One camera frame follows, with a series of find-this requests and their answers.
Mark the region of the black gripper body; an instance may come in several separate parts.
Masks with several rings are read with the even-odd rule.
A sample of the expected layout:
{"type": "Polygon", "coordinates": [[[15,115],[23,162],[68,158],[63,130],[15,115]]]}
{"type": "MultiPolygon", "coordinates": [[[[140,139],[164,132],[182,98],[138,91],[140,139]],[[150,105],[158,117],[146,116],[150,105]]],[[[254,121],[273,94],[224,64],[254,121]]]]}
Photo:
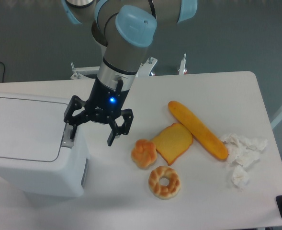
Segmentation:
{"type": "Polygon", "coordinates": [[[101,83],[99,79],[95,79],[90,96],[84,106],[86,122],[108,124],[108,115],[115,120],[119,118],[129,93],[129,91],[123,91],[123,86],[122,79],[115,81],[115,89],[111,89],[101,83]]]}

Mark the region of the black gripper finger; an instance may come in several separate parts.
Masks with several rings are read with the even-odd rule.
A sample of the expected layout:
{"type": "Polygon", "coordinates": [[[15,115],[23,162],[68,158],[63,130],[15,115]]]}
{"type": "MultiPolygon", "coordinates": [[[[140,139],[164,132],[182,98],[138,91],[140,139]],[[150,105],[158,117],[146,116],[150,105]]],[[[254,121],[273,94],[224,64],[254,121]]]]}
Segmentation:
{"type": "Polygon", "coordinates": [[[78,114],[74,115],[74,112],[84,108],[85,101],[81,100],[78,96],[73,95],[69,101],[69,104],[64,112],[64,122],[72,126],[69,138],[74,139],[77,127],[86,122],[85,110],[82,110],[78,114]]]}
{"type": "Polygon", "coordinates": [[[118,126],[116,120],[113,119],[110,115],[107,116],[108,124],[111,128],[110,135],[107,140],[108,146],[111,146],[115,138],[119,138],[121,135],[128,135],[132,121],[134,118],[132,109],[121,110],[121,115],[123,117],[124,122],[121,126],[118,126]]]}

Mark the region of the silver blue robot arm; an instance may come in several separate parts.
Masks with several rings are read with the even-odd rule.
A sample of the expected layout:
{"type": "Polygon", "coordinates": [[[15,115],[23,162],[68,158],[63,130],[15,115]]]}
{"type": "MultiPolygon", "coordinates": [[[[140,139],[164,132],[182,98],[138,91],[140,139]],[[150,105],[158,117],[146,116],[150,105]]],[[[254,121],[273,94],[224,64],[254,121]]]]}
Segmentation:
{"type": "Polygon", "coordinates": [[[197,11],[195,0],[64,0],[74,24],[91,22],[92,36],[104,48],[102,63],[88,100],[73,96],[64,122],[74,139],[79,125],[108,124],[108,145],[129,133],[134,115],[123,109],[132,83],[159,25],[181,23],[197,11]]]}

